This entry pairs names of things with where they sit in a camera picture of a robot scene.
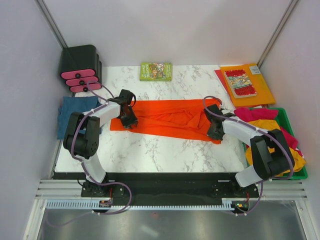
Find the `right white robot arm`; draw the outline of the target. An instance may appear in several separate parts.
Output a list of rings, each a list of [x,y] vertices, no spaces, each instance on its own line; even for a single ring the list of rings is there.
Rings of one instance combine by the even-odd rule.
[[[295,161],[290,147],[279,129],[267,130],[241,120],[232,113],[223,113],[218,105],[204,108],[210,122],[207,136],[221,141],[231,135],[251,148],[252,165],[235,174],[229,191],[235,197],[242,196],[247,186],[269,180],[289,171],[294,172]]]

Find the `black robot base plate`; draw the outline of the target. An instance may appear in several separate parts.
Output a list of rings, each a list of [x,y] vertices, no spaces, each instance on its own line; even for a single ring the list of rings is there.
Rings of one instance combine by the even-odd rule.
[[[222,199],[253,199],[259,196],[252,184],[237,185],[234,172],[222,173],[117,173],[109,172],[98,186],[82,184],[81,196],[112,199],[112,205],[130,207],[200,207],[217,206]]]

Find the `orange t shirt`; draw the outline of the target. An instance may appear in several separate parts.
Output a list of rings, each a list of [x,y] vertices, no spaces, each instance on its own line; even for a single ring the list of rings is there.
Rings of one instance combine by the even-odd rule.
[[[133,111],[138,124],[131,133],[221,143],[207,136],[211,123],[201,99],[139,100]]]

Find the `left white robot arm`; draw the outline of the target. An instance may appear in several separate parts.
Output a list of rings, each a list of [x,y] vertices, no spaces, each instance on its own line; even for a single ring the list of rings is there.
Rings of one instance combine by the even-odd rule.
[[[123,89],[119,96],[107,99],[100,106],[86,112],[73,112],[69,117],[63,147],[81,163],[86,179],[93,183],[92,191],[99,197],[106,196],[110,191],[109,183],[104,181],[106,171],[97,153],[101,127],[113,119],[120,120],[125,129],[136,127],[135,103],[136,96]]]

